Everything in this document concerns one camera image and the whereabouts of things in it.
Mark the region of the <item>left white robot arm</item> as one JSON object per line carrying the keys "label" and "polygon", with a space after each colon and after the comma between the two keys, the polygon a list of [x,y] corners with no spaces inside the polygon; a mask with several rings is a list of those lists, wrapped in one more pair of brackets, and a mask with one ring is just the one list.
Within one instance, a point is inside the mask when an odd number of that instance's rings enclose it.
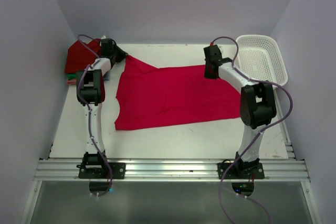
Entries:
{"label": "left white robot arm", "polygon": [[86,152],[80,167],[90,168],[97,178],[104,178],[109,172],[101,126],[102,104],[106,98],[104,76],[116,63],[122,62],[127,53],[111,38],[102,38],[99,45],[100,52],[94,53],[94,62],[76,72],[76,95],[87,124]]}

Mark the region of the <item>pink red t shirt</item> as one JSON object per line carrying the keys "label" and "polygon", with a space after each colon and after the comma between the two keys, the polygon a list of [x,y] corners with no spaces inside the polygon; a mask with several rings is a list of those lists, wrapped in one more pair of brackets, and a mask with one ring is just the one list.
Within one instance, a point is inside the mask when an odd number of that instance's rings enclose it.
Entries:
{"label": "pink red t shirt", "polygon": [[202,65],[156,68],[128,56],[116,99],[116,130],[240,117],[238,91],[222,79],[206,79]]}

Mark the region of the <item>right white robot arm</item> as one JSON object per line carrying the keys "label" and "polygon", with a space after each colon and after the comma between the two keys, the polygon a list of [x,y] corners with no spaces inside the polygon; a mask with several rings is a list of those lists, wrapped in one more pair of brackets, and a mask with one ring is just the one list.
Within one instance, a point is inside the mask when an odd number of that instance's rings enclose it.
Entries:
{"label": "right white robot arm", "polygon": [[269,83],[250,80],[233,65],[230,58],[222,57],[217,45],[204,48],[205,73],[208,79],[220,78],[228,82],[240,94],[240,118],[244,123],[241,146],[236,153],[234,172],[246,178],[259,163],[259,149],[263,139],[261,131],[270,125],[277,110],[273,87]]}

